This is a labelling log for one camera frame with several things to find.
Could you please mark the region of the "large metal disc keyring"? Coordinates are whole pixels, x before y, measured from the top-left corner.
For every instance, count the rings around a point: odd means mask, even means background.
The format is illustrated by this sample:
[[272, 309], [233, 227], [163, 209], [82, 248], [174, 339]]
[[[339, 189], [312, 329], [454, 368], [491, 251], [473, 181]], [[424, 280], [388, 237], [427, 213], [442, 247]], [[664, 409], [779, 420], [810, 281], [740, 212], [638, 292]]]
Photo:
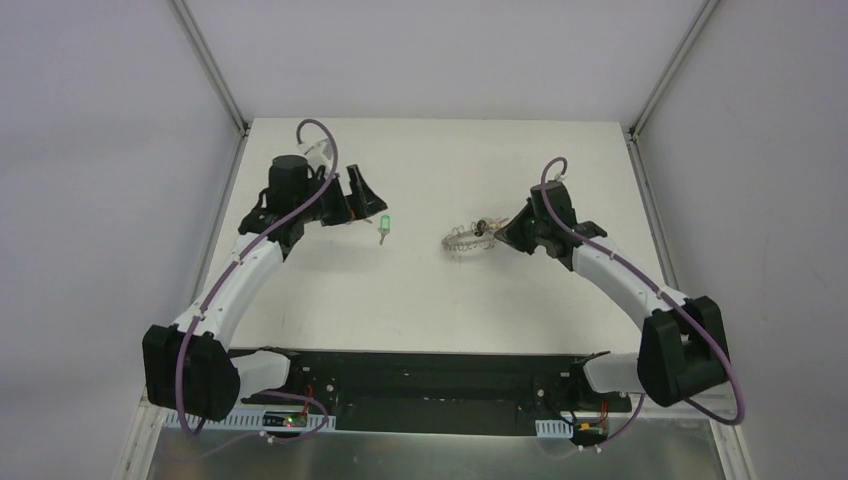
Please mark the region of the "large metal disc keyring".
[[506, 217], [481, 217], [451, 229], [441, 241], [442, 250], [456, 258], [496, 247], [495, 233], [509, 222]]

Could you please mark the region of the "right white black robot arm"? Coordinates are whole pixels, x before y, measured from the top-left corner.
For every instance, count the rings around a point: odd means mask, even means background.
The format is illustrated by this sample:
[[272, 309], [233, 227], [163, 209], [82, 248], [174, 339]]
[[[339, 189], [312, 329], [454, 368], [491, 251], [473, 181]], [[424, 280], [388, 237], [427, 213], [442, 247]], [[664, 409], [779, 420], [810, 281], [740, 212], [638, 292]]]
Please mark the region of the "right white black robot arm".
[[668, 407], [729, 381], [717, 303], [663, 287], [639, 271], [603, 228], [578, 221], [563, 184], [532, 187], [526, 205], [494, 237], [528, 255], [543, 248], [597, 287], [640, 331], [636, 352], [602, 352], [577, 363], [567, 384], [576, 407], [593, 409], [611, 392], [644, 394]]

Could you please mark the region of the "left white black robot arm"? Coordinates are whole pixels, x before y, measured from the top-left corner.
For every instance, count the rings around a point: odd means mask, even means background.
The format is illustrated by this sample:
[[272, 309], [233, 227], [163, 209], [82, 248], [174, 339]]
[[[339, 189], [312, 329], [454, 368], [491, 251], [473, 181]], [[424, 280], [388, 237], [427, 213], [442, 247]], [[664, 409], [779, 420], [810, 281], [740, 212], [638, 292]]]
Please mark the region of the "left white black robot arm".
[[268, 184], [243, 217], [217, 280], [170, 325], [153, 325], [142, 340], [145, 386], [151, 403], [210, 421], [224, 419], [242, 399], [265, 390], [281, 404], [297, 402], [305, 378], [281, 353], [258, 350], [233, 357], [237, 326], [278, 270], [307, 224], [363, 221], [387, 210], [356, 164], [347, 166], [345, 192], [331, 164], [304, 155], [273, 159]]

